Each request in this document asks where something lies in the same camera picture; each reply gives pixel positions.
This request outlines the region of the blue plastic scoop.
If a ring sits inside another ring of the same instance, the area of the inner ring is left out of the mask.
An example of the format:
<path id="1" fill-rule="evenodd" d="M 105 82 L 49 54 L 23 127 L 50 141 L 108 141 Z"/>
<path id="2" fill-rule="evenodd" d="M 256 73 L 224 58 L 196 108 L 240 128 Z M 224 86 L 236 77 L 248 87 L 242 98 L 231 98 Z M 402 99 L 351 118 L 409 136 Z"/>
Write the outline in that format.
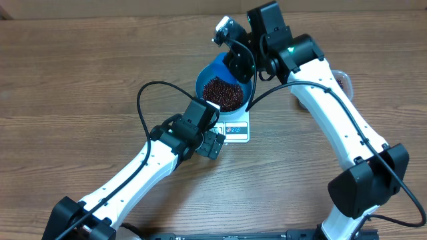
<path id="1" fill-rule="evenodd" d="M 237 84 L 238 80 L 231 74 L 230 70 L 223 62 L 225 56 L 226 52 L 219 53 L 217 57 L 210 63 L 214 76 L 219 77 L 226 83 Z"/>

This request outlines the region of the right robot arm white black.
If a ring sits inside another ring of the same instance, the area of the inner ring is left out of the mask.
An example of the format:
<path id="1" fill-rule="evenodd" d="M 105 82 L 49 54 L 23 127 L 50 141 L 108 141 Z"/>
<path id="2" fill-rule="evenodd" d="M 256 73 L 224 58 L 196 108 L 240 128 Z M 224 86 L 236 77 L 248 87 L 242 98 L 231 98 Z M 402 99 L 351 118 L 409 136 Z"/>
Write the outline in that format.
<path id="1" fill-rule="evenodd" d="M 250 31 L 231 17 L 216 26 L 227 45 L 224 65 L 240 83 L 266 72 L 277 77 L 310 112 L 330 142 L 342 172 L 328 184 L 329 216 L 312 239 L 366 239 L 363 224 L 402 188 L 409 162 L 403 145 L 390 146 L 363 119 L 336 81 L 324 52 L 307 34 L 293 36 L 272 1 L 247 13 Z"/>

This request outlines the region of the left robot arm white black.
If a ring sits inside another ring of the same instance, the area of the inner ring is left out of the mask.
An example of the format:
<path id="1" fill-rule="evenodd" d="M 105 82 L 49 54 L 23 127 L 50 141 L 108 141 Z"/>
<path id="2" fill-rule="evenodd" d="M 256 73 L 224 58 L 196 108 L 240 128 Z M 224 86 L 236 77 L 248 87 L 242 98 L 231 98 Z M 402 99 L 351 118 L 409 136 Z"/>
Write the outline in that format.
<path id="1" fill-rule="evenodd" d="M 214 133 L 220 108 L 192 99 L 148 135 L 141 151 L 117 175 L 79 201 L 64 197 L 52 209 L 44 239 L 115 239 L 129 212 L 146 193 L 194 153 L 216 159 L 225 137 Z"/>

